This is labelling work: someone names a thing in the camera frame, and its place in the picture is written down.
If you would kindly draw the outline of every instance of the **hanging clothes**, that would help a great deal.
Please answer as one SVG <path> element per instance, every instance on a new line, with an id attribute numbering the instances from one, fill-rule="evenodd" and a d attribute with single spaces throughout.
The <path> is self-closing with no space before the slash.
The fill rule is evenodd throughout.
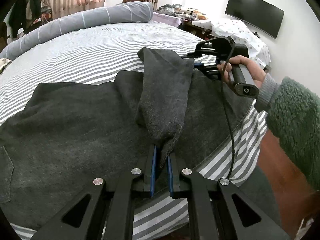
<path id="1" fill-rule="evenodd" d="M 26 8 L 27 0 L 17 0 L 13 5 L 10 17 L 9 25 L 12 28 L 12 38 L 16 38 L 18 35 L 18 30 L 27 28 L 27 19 L 26 19 Z"/>
<path id="2" fill-rule="evenodd" d="M 32 21 L 41 16 L 41 0 L 29 0 L 32 12 Z"/>

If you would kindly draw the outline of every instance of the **green fuzzy sleeve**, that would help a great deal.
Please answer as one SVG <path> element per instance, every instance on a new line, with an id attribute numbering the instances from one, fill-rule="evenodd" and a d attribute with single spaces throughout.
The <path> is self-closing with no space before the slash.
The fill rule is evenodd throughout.
<path id="1" fill-rule="evenodd" d="M 320 101 L 298 82 L 284 78 L 270 100 L 267 126 L 279 137 L 280 146 L 320 189 Z"/>

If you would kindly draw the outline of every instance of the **gray knit cuff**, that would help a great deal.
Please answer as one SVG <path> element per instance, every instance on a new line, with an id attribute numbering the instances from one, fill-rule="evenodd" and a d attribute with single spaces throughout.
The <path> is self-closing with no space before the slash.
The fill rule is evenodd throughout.
<path id="1" fill-rule="evenodd" d="M 272 97 L 279 86 L 280 84 L 278 84 L 269 74 L 266 75 L 259 90 L 258 99 L 254 105 L 258 112 L 268 111 L 270 109 Z"/>

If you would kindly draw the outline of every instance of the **bed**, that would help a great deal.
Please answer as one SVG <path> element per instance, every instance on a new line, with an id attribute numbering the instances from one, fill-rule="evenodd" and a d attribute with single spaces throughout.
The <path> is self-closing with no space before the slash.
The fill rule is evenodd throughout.
<path id="1" fill-rule="evenodd" d="M 171 49 L 183 55 L 192 52 L 201 41 L 164 23 L 130 22 L 130 19 L 129 22 L 104 23 L 63 35 L 61 31 L 61 35 L 48 41 L 40 40 L 26 51 L 20 42 L 21 55 L 13 58 L 0 75 L 0 124 L 24 109 L 40 82 L 93 85 L 112 82 L 120 70 L 143 71 L 143 63 L 137 56 L 142 47 Z M 198 61 L 215 62 L 215 57 L 203 56 L 196 59 Z M 231 179 L 237 186 L 244 183 L 256 167 L 260 141 L 267 129 L 265 117 L 266 113 L 258 113 L 253 103 L 243 123 L 234 131 L 236 161 Z M 203 160 L 197 170 L 209 179 L 226 176 L 231 151 L 231 140 L 228 139 Z M 153 239 L 187 221 L 187 200 L 173 200 L 168 192 L 163 192 L 136 209 L 133 239 Z M 35 232 L 21 225 L 12 226 L 22 239 L 30 239 Z"/>

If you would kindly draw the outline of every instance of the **pile of clothes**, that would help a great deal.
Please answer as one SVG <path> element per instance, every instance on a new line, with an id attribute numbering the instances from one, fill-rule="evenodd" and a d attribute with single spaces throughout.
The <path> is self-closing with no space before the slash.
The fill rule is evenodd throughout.
<path id="1" fill-rule="evenodd" d="M 186 8 L 181 4 L 166 4 L 159 7 L 156 13 L 166 14 L 190 21 L 207 20 L 208 17 L 194 8 Z"/>

